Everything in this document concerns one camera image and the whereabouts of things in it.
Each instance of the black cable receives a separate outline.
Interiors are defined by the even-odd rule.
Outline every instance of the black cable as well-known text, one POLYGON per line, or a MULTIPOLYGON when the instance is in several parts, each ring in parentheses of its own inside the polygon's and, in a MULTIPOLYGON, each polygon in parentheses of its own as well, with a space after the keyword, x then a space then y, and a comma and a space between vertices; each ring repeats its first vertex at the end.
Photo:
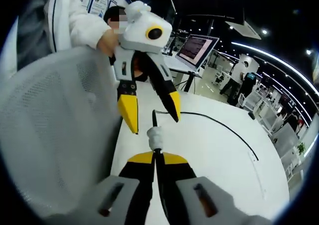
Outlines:
POLYGON ((158 121, 156 119, 156 110, 153 110, 153 112, 152 112, 152 120, 153 120, 153 127, 157 127, 158 121))
POLYGON ((183 87, 181 88, 181 90, 183 90, 183 88, 185 87, 186 84, 183 85, 183 87))
MULTIPOLYGON (((157 110, 153 110, 153 119, 155 118, 155 123, 157 125, 157 120, 156 120, 156 113, 158 114, 168 114, 168 112, 162 112, 162 111, 157 111, 157 110)), ((237 134, 234 130, 232 130, 231 128, 229 128, 227 125, 223 124, 222 122, 219 122, 216 119, 213 119, 205 114, 199 114, 199 113, 195 113, 195 112, 181 112, 181 114, 193 114, 193 115, 198 115, 198 116, 202 116, 205 117, 207 119, 211 119, 212 121, 215 121, 216 123, 224 126, 225 128, 227 128, 228 130, 230 130, 231 132, 233 132, 235 135, 237 135, 238 138, 240 138, 247 146, 248 148, 253 152, 254 156, 256 157, 257 161, 259 161, 257 155, 255 154, 255 151, 249 146, 249 144, 242 138, 240 137, 239 134, 237 134)))
POLYGON ((176 86, 179 86, 179 85, 181 85, 181 84, 184 84, 184 83, 186 83, 186 82, 187 82, 187 80, 185 80, 185 81, 182 82, 182 83, 179 83, 179 84, 175 85, 175 87, 176 87, 176 86))

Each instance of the hand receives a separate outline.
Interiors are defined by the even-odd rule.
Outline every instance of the hand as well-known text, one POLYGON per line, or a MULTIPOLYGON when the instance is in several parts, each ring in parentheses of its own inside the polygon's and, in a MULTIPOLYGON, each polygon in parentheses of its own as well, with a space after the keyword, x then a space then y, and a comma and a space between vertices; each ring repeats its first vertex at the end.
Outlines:
POLYGON ((114 33, 112 29, 108 29, 100 38, 97 43, 97 48, 99 48, 103 53, 112 57, 114 54, 115 47, 118 43, 119 36, 114 33))

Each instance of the potted plant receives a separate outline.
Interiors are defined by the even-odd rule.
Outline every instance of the potted plant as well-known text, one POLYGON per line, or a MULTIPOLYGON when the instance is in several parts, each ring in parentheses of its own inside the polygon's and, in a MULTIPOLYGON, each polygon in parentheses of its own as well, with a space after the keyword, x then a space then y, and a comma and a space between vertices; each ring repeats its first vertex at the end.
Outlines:
POLYGON ((299 145, 297 146, 297 149, 299 150, 299 155, 301 155, 306 150, 305 144, 299 143, 299 145))

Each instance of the led light strip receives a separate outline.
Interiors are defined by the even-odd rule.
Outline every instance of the led light strip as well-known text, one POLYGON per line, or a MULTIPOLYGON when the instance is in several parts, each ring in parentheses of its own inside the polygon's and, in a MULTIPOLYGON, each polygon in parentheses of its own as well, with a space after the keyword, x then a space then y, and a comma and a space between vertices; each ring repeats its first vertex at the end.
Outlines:
POLYGON ((317 138, 318 138, 318 135, 315 137, 315 140, 313 141, 313 143, 310 145, 310 147, 307 149, 307 151, 305 152, 304 154, 304 158, 308 155, 308 153, 310 152, 310 150, 313 148, 313 146, 315 145, 316 141, 317 141, 317 138))
POLYGON ((288 67, 289 69, 291 69, 294 73, 296 73, 301 79, 303 79, 308 85, 309 87, 319 96, 319 91, 315 88, 315 86, 313 85, 312 82, 310 82, 303 74, 301 74, 299 71, 297 71, 295 68, 293 68, 291 65, 289 65, 288 63, 284 62, 283 60, 275 57, 274 55, 267 53, 265 51, 262 51, 260 49, 245 45, 245 44, 240 44, 240 43, 236 43, 236 42, 231 42, 234 45, 238 45, 238 46, 242 46, 248 49, 252 49, 254 51, 257 51, 259 53, 262 53, 268 57, 271 57, 272 59, 275 59, 276 61, 280 62, 281 64, 283 64, 284 66, 288 67))
POLYGON ((277 88, 275 85, 273 85, 273 87, 274 87, 275 89, 277 89, 277 91, 278 91, 279 93, 283 94, 283 93, 280 91, 280 89, 277 88))
POLYGON ((305 111, 305 113, 308 115, 310 121, 312 121, 312 118, 310 117, 310 115, 308 114, 308 112, 306 111, 306 109, 303 107, 303 105, 298 101, 298 99, 288 90, 286 89, 281 83, 279 83, 277 80, 275 80, 274 78, 270 77, 268 74, 266 74, 265 72, 263 72, 264 75, 268 76, 269 78, 271 78, 273 81, 275 81, 277 84, 279 84, 281 87, 283 87, 284 90, 286 90, 292 97, 295 101, 298 102, 298 104, 300 105, 300 107, 302 107, 302 109, 305 111))
POLYGON ((229 55, 229 54, 226 54, 226 53, 224 53, 224 52, 219 52, 219 51, 218 51, 218 53, 221 53, 221 54, 223 54, 223 55, 227 55, 227 56, 229 56, 229 57, 232 57, 232 58, 234 58, 234 59, 237 59, 237 60, 239 60, 239 58, 236 58, 236 57, 234 57, 234 56, 231 56, 231 55, 229 55))

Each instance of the ceiling light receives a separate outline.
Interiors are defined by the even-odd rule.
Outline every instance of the ceiling light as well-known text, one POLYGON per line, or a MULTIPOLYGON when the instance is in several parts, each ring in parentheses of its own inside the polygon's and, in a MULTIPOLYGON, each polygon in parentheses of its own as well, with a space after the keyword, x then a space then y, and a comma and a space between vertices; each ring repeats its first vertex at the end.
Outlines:
POLYGON ((283 94, 283 93, 280 91, 280 89, 277 88, 275 85, 273 85, 273 87, 274 87, 275 89, 277 89, 277 91, 278 91, 280 94, 283 94))
POLYGON ((286 89, 281 83, 279 83, 277 80, 273 79, 273 81, 275 81, 277 84, 279 84, 284 90, 287 91, 288 94, 291 95, 291 97, 293 97, 293 99, 300 105, 300 107, 303 108, 303 110, 305 111, 305 113, 308 115, 310 121, 312 121, 312 118, 310 117, 309 113, 306 111, 306 109, 303 107, 303 105, 299 102, 299 100, 288 90, 286 89))
POLYGON ((234 58, 234 59, 238 59, 238 60, 239 60, 239 58, 236 58, 236 57, 231 56, 231 55, 229 55, 229 54, 226 54, 226 53, 223 53, 223 52, 221 52, 221 54, 223 54, 223 55, 227 55, 227 56, 229 56, 229 57, 232 57, 232 58, 234 58))
POLYGON ((275 57, 272 54, 269 54, 265 51, 262 51, 260 49, 248 46, 248 45, 244 45, 244 44, 240 44, 240 43, 236 43, 236 42, 231 42, 232 44, 238 45, 238 46, 242 46, 248 49, 252 49, 254 51, 257 51, 259 53, 262 53, 268 57, 271 57, 272 59, 275 59, 276 61, 278 61, 279 63, 283 64, 284 66, 288 67, 290 70, 292 70, 294 73, 296 73, 301 79, 303 79, 307 85, 319 96, 319 91, 315 88, 315 86, 313 85, 313 82, 310 82, 303 74, 301 74, 299 71, 297 71, 295 68, 293 68, 291 65, 289 65, 288 63, 284 62, 283 60, 275 57))

